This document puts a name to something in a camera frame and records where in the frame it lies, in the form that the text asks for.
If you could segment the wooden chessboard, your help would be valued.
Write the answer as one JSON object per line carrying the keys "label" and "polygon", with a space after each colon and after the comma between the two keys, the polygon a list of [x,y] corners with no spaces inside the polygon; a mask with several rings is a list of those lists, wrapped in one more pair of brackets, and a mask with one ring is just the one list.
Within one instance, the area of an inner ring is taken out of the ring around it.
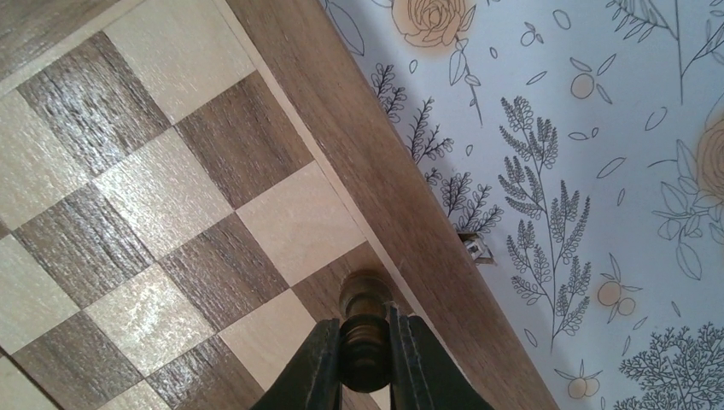
{"label": "wooden chessboard", "polygon": [[2,408],[250,408],[359,269],[555,407],[319,5],[2,2]]}

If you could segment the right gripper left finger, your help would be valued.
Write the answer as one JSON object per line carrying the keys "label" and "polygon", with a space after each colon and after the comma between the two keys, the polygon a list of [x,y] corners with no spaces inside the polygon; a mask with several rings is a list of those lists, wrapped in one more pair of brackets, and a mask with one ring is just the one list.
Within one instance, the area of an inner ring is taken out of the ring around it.
{"label": "right gripper left finger", "polygon": [[340,320],[319,321],[252,410],[339,409]]}

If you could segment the dark chess piece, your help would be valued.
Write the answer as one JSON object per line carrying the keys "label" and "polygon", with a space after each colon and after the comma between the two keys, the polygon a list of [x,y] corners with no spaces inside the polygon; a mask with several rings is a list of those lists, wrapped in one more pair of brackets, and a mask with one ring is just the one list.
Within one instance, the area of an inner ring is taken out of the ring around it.
{"label": "dark chess piece", "polygon": [[393,299],[379,272],[350,273],[342,282],[339,309],[340,377],[349,389],[371,393],[391,379],[391,347],[387,303]]}

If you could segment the floral tablecloth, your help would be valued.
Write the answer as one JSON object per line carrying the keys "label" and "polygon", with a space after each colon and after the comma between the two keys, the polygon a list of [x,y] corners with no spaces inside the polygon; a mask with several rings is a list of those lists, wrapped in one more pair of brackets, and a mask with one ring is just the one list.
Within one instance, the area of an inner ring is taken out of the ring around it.
{"label": "floral tablecloth", "polygon": [[558,406],[722,408],[722,2],[322,7]]}

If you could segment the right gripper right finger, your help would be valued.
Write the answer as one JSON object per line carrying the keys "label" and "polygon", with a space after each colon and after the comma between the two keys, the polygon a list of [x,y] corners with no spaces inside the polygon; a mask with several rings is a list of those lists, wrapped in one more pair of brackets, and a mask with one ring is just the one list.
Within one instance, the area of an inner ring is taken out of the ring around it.
{"label": "right gripper right finger", "polygon": [[393,409],[491,409],[417,315],[388,308]]}

